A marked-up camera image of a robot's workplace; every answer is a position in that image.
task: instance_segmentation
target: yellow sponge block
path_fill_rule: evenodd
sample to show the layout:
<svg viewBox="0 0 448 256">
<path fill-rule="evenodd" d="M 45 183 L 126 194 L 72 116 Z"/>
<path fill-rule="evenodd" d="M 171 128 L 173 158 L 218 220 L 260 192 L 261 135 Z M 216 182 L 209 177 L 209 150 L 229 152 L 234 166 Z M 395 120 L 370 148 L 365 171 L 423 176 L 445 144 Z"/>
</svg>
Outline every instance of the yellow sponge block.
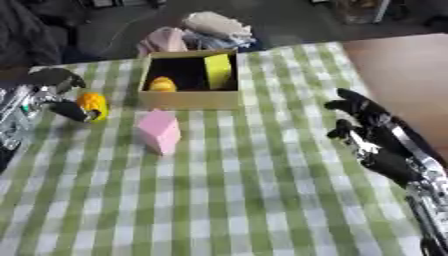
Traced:
<svg viewBox="0 0 448 256">
<path fill-rule="evenodd" d="M 211 90 L 223 87 L 232 76 L 232 65 L 228 54 L 206 57 L 205 69 Z"/>
</svg>

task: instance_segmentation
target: cable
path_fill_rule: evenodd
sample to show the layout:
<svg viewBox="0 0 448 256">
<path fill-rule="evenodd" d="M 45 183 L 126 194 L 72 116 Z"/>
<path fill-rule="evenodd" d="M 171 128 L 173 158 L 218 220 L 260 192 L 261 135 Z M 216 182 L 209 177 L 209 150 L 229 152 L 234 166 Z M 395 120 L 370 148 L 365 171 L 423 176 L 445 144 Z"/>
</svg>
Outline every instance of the cable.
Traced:
<svg viewBox="0 0 448 256">
<path fill-rule="evenodd" d="M 117 38 L 123 34 L 123 32 L 133 23 L 144 20 L 146 18 L 148 18 L 150 15 L 153 15 L 154 13 L 146 13 L 143 15 L 138 16 L 137 18 L 126 22 L 125 24 L 123 24 L 120 29 L 117 30 L 117 32 L 115 32 L 114 36 L 112 37 L 112 39 L 109 41 L 109 44 L 107 45 L 107 47 L 102 50 L 101 52 L 98 53 L 99 56 L 103 55 L 104 53 L 106 53 L 107 51 L 109 51 L 112 46 L 114 45 L 115 40 L 117 40 Z"/>
</svg>

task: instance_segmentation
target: pink cube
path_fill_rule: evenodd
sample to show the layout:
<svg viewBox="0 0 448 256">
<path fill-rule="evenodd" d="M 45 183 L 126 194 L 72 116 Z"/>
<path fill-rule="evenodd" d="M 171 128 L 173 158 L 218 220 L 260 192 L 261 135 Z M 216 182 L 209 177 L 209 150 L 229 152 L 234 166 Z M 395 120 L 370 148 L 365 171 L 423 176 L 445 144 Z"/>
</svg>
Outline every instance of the pink cube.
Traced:
<svg viewBox="0 0 448 256">
<path fill-rule="evenodd" d="M 176 117 L 168 112 L 154 109 L 137 125 L 143 140 L 158 154 L 172 154 L 180 139 Z"/>
</svg>

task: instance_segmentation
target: green checkered tablecloth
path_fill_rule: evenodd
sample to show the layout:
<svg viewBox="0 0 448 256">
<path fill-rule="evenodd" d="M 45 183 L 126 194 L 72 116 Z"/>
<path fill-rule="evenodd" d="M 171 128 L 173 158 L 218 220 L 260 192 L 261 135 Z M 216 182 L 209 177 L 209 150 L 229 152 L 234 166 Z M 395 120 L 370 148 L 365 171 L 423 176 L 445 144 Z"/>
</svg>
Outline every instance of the green checkered tablecloth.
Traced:
<svg viewBox="0 0 448 256">
<path fill-rule="evenodd" d="M 0 254 L 418 255 L 403 193 L 325 136 L 335 88 L 366 92 L 341 46 L 238 63 L 243 106 L 176 111 L 183 137 L 168 157 L 134 129 L 140 61 L 68 66 L 110 116 L 38 120 L 0 177 Z"/>
</svg>

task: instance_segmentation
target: robotic arm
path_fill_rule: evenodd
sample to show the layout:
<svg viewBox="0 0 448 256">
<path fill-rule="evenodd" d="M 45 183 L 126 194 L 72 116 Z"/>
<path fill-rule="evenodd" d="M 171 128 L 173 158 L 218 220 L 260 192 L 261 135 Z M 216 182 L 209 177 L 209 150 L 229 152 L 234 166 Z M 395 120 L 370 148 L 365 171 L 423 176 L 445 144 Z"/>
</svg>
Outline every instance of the robotic arm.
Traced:
<svg viewBox="0 0 448 256">
<path fill-rule="evenodd" d="M 340 139 L 361 165 L 406 190 L 422 232 L 423 255 L 448 255 L 448 177 L 443 158 L 406 122 L 377 103 L 349 90 L 337 93 L 342 100 L 325 107 L 346 112 L 360 126 L 340 119 L 327 136 Z"/>
<path fill-rule="evenodd" d="M 60 68 L 33 72 L 14 84 L 0 82 L 0 173 L 45 108 L 78 122 L 95 120 L 98 110 L 85 110 L 64 98 L 74 87 L 86 85 L 78 75 Z"/>
</svg>

